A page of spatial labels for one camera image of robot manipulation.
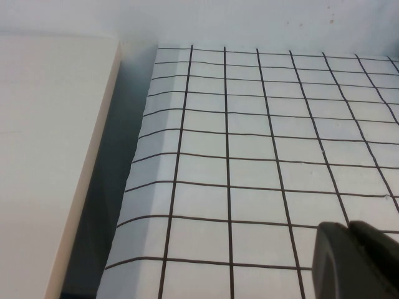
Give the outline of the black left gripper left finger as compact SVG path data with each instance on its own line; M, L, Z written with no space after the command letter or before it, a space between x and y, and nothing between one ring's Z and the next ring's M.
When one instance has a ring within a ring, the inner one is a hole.
M342 224L318 225L312 264L316 298L372 298L375 274L360 244Z

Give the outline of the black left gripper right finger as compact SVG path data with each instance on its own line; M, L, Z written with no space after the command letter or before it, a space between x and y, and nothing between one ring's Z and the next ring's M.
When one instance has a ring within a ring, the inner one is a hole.
M350 222L349 232L385 289L381 298L398 298L398 242L363 221Z

